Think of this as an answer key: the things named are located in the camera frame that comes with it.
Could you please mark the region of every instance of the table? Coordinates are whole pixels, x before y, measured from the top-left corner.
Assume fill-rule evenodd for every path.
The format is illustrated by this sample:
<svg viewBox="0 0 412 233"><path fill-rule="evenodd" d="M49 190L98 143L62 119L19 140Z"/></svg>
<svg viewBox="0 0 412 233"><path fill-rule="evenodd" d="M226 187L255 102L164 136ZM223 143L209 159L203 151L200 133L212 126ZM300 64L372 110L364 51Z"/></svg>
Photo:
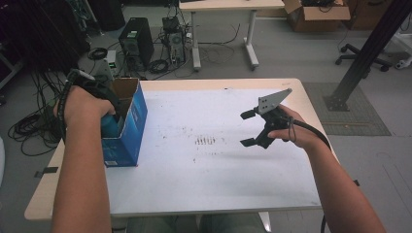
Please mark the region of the table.
<svg viewBox="0 0 412 233"><path fill-rule="evenodd" d="M239 17L242 12L250 12L248 37L244 38L248 56L251 60L251 68L255 70L258 67L258 58L252 46L252 36L254 34L255 20L257 10L260 9L278 9L285 5L282 0L204 0L180 3L180 9L183 12L191 12L191 30L192 30L192 56L193 69L199 71L201 68L199 46L196 32L196 23L200 17L208 23L221 24L227 22L229 17Z"/></svg>
<svg viewBox="0 0 412 233"><path fill-rule="evenodd" d="M255 107L259 96L287 88L292 93L283 104L325 134L299 80L143 81L141 86L148 120L139 165L106 169L112 216L321 208L304 150L282 140L268 150L239 143L257 136L264 123L259 116L243 120L240 114ZM200 105L186 106L185 101ZM182 107L185 113L177 111ZM208 116L201 112L211 108L216 111ZM196 127L202 118L208 120ZM61 166L63 152L60 143L49 167ZM27 219L51 219L58 176L59 169L44 174L25 211Z"/></svg>

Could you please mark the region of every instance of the blue cardboard box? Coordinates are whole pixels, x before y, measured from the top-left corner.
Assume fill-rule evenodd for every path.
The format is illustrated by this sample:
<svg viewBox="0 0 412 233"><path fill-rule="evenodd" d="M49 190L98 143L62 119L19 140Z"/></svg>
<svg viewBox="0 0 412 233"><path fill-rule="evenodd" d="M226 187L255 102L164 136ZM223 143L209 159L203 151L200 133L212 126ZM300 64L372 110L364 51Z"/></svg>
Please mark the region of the blue cardboard box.
<svg viewBox="0 0 412 233"><path fill-rule="evenodd" d="M115 79L112 90L121 101L124 127L118 138L103 138L104 163L107 167L137 165L148 108L138 79Z"/></svg>

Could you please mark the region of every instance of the gray fabric mat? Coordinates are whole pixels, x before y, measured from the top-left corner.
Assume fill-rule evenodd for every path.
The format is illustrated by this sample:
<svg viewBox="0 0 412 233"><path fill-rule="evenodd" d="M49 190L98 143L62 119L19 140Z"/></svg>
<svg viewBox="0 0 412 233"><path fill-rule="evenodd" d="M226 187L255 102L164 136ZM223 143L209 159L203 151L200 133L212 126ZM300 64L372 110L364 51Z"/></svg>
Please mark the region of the gray fabric mat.
<svg viewBox="0 0 412 233"><path fill-rule="evenodd" d="M331 95L338 83L303 83L303 86L328 135L391 136L360 87L355 88L346 102L349 112L331 112L323 97Z"/></svg>

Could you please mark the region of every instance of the cardboard box on floor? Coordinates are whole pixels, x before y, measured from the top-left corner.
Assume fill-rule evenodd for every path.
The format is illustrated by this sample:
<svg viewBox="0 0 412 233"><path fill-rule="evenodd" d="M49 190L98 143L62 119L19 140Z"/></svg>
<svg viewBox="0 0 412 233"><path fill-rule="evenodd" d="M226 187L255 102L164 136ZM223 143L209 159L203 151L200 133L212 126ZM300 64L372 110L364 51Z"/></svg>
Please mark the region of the cardboard box on floor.
<svg viewBox="0 0 412 233"><path fill-rule="evenodd" d="M347 0L351 19L343 21L351 30L373 30L393 0Z"/></svg>
<svg viewBox="0 0 412 233"><path fill-rule="evenodd" d="M341 20L349 20L349 9L343 0L329 8L303 7L300 0L284 0L288 23L296 32L335 31Z"/></svg>
<svg viewBox="0 0 412 233"><path fill-rule="evenodd" d="M103 156L107 167L136 166L145 129L148 108L138 79L120 78L112 90L121 101L124 127L118 138L103 138Z"/></svg>

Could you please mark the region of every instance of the table leg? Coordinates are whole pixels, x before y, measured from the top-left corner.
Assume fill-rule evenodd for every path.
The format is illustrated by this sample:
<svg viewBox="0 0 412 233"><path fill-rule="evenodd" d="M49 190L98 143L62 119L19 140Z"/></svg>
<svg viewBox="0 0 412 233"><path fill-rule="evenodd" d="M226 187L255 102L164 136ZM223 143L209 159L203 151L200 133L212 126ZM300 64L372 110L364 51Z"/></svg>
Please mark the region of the table leg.
<svg viewBox="0 0 412 233"><path fill-rule="evenodd" d="M257 10L252 10L251 18L249 20L248 38L244 38L246 50L248 52L249 57L251 58L252 70L255 70L255 68L258 67L258 58L255 54L254 47L252 46L252 36L254 35L256 17Z"/></svg>
<svg viewBox="0 0 412 233"><path fill-rule="evenodd" d="M266 232L272 232L272 227L270 226L269 212L259 212L258 214L260 216L261 222L263 222L263 226Z"/></svg>
<svg viewBox="0 0 412 233"><path fill-rule="evenodd" d="M201 68L201 65L200 65L199 45L197 44L195 14L196 12L191 12L191 37L193 39L193 44L191 46L191 54L193 57L193 69L194 71L199 71Z"/></svg>

